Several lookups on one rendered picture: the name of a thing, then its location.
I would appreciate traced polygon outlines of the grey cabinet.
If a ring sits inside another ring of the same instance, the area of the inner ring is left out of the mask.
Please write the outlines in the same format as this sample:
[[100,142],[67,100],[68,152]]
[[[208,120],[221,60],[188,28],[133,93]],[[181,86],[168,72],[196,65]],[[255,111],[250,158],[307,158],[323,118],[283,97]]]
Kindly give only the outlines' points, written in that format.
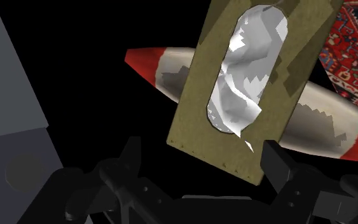
[[16,224],[62,163],[0,17],[0,224]]

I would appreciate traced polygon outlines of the red-tipped cream oval object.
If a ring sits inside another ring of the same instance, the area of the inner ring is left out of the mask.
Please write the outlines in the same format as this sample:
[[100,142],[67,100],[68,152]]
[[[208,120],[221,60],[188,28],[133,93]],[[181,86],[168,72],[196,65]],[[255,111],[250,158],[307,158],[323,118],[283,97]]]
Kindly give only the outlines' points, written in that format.
[[[129,49],[125,62],[157,90],[179,102],[194,49]],[[308,82],[280,139],[294,151],[358,161],[358,108],[317,84]]]

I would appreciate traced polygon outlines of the red patterned rug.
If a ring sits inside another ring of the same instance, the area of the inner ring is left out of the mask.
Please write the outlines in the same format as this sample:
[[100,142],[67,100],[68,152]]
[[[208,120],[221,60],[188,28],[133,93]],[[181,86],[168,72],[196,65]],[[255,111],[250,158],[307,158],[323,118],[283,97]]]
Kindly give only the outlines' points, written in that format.
[[358,0],[344,0],[319,60],[336,92],[358,106]]

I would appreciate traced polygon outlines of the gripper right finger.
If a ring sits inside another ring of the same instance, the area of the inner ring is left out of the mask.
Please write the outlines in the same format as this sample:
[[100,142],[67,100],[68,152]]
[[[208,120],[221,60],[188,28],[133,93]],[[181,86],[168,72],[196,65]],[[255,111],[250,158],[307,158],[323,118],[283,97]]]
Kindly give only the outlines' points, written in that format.
[[277,196],[268,219],[277,224],[358,224],[358,197],[311,165],[296,162],[274,140],[263,143],[260,166]]

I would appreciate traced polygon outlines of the olive cardboard tissue box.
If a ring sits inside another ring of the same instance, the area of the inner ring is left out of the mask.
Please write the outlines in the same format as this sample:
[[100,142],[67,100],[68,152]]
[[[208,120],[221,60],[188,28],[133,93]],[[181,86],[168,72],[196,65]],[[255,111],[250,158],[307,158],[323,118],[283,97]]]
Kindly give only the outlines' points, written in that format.
[[[279,140],[344,0],[211,0],[167,143],[253,185],[260,184],[263,141]],[[217,74],[236,22],[246,10],[273,4],[289,32],[260,100],[261,114],[240,136],[207,118]]]

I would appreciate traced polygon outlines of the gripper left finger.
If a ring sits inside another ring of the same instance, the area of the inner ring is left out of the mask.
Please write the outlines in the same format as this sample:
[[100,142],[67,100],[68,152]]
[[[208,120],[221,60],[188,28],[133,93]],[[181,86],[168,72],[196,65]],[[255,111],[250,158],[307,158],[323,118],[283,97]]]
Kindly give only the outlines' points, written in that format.
[[119,158],[100,161],[93,171],[53,172],[17,224],[85,224],[104,213],[110,224],[173,224],[171,198],[138,176],[141,138],[128,139]]

